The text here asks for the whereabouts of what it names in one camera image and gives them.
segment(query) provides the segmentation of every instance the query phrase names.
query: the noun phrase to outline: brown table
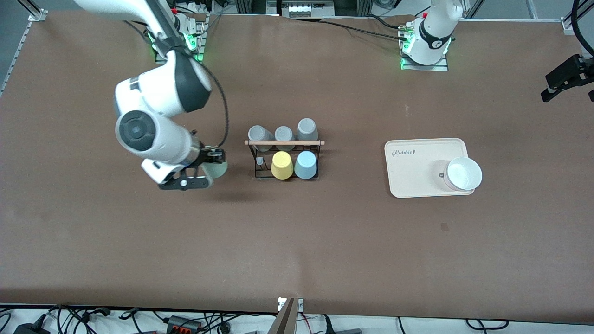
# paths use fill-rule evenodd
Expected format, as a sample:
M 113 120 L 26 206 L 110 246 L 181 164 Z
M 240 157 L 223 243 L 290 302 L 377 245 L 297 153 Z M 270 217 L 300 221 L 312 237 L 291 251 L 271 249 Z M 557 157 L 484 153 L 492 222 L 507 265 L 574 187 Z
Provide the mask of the brown table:
M 274 311 L 295 296 L 310 313 L 591 322 L 591 87 L 539 96 L 577 42 L 557 23 L 461 22 L 456 37 L 449 72 L 402 71 L 392 40 L 223 17 L 205 63 L 229 96 L 229 171 L 171 192 L 114 136 L 113 88 L 155 66 L 148 46 L 50 13 L 0 99 L 0 300 Z M 213 93 L 175 119 L 215 143 L 222 115 Z M 320 179 L 253 179 L 249 127 L 306 116 L 326 141 Z M 466 142 L 483 184 L 394 198 L 384 143 L 439 137 Z

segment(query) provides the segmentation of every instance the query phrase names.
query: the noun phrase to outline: black wire rack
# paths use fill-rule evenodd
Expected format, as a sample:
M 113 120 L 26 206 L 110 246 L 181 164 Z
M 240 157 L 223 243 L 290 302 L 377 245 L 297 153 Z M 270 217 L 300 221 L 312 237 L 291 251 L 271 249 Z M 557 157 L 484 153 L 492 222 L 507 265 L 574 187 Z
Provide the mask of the black wire rack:
M 291 159 L 294 161 L 296 156 L 299 155 L 300 152 L 303 151 L 312 151 L 315 154 L 315 167 L 316 172 L 312 178 L 318 178 L 320 174 L 320 151 L 322 146 L 325 145 L 323 140 L 288 140 L 288 141 L 280 141 L 280 140 L 260 140 L 260 141 L 252 141 L 246 140 L 244 144 L 249 147 L 250 152 L 252 153 L 252 157 L 254 157 L 254 177 L 256 179 L 270 179 L 275 178 L 272 175 L 271 166 L 272 166 L 272 156 L 281 151 L 277 148 L 277 145 L 281 146 L 291 146 L 295 145 L 295 147 L 287 151 L 288 154 L 291 155 Z M 256 145 L 262 146 L 271 146 L 272 148 L 266 152 L 258 151 L 255 147 Z M 293 172 L 293 175 L 290 178 L 298 178 Z

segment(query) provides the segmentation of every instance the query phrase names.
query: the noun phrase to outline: white tray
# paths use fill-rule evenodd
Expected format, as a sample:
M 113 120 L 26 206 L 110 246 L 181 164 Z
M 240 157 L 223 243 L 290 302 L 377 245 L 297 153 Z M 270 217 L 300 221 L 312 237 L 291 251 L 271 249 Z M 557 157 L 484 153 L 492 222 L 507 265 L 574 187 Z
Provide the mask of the white tray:
M 398 198 L 461 196 L 474 192 L 452 190 L 443 179 L 443 172 L 452 159 L 468 157 L 461 139 L 391 140 L 384 151 L 390 191 Z

